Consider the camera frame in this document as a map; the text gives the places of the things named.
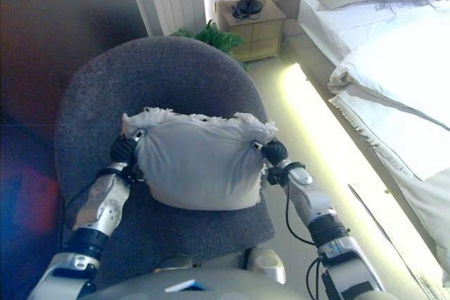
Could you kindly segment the left robot hand black palm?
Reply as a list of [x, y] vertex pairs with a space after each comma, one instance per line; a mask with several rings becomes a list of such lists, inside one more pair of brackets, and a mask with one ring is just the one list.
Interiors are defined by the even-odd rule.
[[124, 167], [133, 167], [136, 164], [135, 150], [138, 142], [145, 136], [143, 129], [137, 129], [131, 135], [121, 133], [112, 143], [110, 148], [110, 163]]

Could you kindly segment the right robot hand black palm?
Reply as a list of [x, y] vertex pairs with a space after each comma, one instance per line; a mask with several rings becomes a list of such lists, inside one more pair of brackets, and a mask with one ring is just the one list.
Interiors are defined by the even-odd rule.
[[288, 150], [277, 138], [268, 143], [251, 142], [251, 146], [259, 153], [262, 164], [269, 163], [272, 167], [282, 169], [282, 162], [288, 158]]

